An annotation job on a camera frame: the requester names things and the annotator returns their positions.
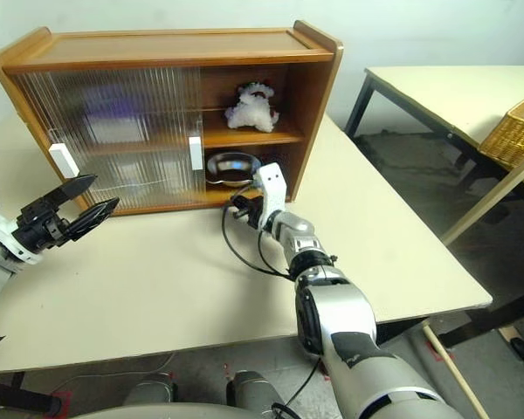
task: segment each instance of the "floor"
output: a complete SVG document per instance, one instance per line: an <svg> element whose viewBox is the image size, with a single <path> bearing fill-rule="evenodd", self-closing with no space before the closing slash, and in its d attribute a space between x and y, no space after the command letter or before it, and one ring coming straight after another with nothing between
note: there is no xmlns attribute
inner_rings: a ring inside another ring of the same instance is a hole
<svg viewBox="0 0 524 419"><path fill-rule="evenodd" d="M432 134L382 133L364 137L362 150L438 234L493 186L492 180L483 180L469 190L460 189L459 180L472 164L456 170L453 163L459 155L457 150ZM521 295L524 292L524 203L498 205L459 238L451 251L494 296L496 306ZM433 328L441 333L465 320L463 313L439 316L433 320ZM518 322L517 327L524 335L524 320ZM426 344L419 327L388 342L385 347L407 360L463 417L477 417L445 364ZM490 417L524 418L524 363L498 332L456 346L452 349L452 357ZM24 387L43 393L57 392L69 398L68 415L76 416L120 405L129 389L144 376L117 373L156 370L168 358L169 354L164 354L30 372ZM262 373L287 400L305 380L313 362L297 340L290 338L179 353L162 370L174 377L185 402L223 403L226 382L235 371L242 369ZM94 376L72 380L59 387L65 380L81 374ZM331 382L320 372L292 406L304 419L340 417ZM1 411L0 417L29 416Z"/></svg>

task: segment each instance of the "white wall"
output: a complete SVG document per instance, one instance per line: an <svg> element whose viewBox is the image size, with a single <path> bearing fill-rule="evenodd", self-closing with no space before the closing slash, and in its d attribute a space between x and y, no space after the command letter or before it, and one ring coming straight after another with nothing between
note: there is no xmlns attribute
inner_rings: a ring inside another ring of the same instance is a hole
<svg viewBox="0 0 524 419"><path fill-rule="evenodd" d="M328 112L345 124L371 65L524 65L524 0L0 0L0 47L52 31L289 26L305 19L345 45ZM13 107L0 86L0 121ZM418 130L374 98L362 132Z"/></svg>

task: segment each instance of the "wooden cabinet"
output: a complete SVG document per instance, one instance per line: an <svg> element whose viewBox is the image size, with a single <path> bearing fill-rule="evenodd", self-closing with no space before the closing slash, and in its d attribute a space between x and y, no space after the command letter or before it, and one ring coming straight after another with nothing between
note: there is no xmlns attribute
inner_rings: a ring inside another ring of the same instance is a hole
<svg viewBox="0 0 524 419"><path fill-rule="evenodd" d="M221 205L233 189L206 184L222 151L276 161L294 199L326 106L342 46L301 21L293 28L53 34L40 28L0 51L0 81L43 153L65 143L80 173L98 180L82 208L119 196L116 214ZM271 133L229 129L237 88L271 86Z"/></svg>

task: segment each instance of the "stuffed animal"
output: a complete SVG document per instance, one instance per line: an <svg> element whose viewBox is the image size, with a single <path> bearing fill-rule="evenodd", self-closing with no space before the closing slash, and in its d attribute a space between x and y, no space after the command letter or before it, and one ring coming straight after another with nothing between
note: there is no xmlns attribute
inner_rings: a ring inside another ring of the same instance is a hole
<svg viewBox="0 0 524 419"><path fill-rule="evenodd" d="M248 126L271 133L279 118L279 113L270 109L268 101L273 96L273 89L262 83L249 83L239 87L238 95L237 105L225 111L227 127Z"/></svg>

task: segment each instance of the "stainless steel bowl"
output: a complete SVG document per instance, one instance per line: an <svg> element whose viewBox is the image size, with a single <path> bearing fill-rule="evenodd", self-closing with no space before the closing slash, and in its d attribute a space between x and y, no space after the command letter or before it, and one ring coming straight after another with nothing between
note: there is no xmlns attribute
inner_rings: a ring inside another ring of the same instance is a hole
<svg viewBox="0 0 524 419"><path fill-rule="evenodd" d="M247 153L218 153L206 163L206 182L240 188L252 182L252 175L261 165L259 159Z"/></svg>

